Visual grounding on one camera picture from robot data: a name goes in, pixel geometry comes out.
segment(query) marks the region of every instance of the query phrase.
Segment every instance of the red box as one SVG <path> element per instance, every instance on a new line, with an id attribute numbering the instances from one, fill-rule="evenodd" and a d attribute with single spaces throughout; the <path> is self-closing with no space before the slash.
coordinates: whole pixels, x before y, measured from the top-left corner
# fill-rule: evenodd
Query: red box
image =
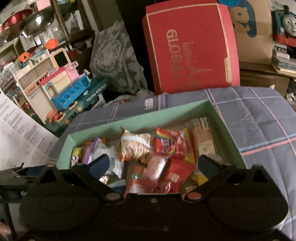
<path id="1" fill-rule="evenodd" d="M 215 0 L 153 4 L 143 28 L 156 94 L 240 85 L 227 6 Z"/>

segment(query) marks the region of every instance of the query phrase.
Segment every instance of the blue toy shelf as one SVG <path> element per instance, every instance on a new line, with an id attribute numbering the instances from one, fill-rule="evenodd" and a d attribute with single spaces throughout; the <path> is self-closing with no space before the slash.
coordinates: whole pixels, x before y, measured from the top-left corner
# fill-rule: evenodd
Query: blue toy shelf
<path id="1" fill-rule="evenodd" d="M 68 86 L 64 91 L 51 99 L 57 111 L 67 109 L 91 84 L 89 78 L 84 75 L 72 83 L 72 85 L 73 86 Z"/>

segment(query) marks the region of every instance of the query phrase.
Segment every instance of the mint green box tray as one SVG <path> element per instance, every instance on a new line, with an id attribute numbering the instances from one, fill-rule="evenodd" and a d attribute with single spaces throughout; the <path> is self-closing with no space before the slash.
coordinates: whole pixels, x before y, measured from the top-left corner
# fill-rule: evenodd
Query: mint green box tray
<path id="1" fill-rule="evenodd" d="M 155 131 L 156 127 L 170 129 L 175 126 L 184 125 L 186 122 L 198 117 L 209 118 L 213 138 L 218 153 L 223 160 L 234 164 L 238 168 L 246 169 L 245 161 L 228 128 L 219 117 L 215 107 L 208 100 L 137 115 L 73 133 L 69 135 L 65 141 L 59 156 L 57 168 L 69 169 L 73 148 L 83 146 L 86 141 L 93 140 L 96 137 L 101 139 L 106 138 L 107 142 L 120 139 L 121 126 L 130 132 L 149 133 Z"/>

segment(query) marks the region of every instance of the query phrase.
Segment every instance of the silver bowl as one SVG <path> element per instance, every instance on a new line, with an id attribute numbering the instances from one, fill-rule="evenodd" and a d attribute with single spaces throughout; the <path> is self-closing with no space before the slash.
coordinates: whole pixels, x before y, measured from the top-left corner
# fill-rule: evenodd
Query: silver bowl
<path id="1" fill-rule="evenodd" d="M 21 34 L 26 38 L 33 38 L 46 30 L 46 27 L 54 21 L 54 10 L 47 7 L 40 12 L 26 18 L 26 25 Z"/>

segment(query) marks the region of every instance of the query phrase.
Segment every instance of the lace cloth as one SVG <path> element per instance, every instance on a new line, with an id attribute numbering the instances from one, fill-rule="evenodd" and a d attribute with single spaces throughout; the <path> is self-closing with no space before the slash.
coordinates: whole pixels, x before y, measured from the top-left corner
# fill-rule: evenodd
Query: lace cloth
<path id="1" fill-rule="evenodd" d="M 123 21 L 116 21 L 96 36 L 90 70 L 94 77 L 112 77 L 110 90 L 136 93 L 147 89 L 143 68 L 136 59 Z"/>

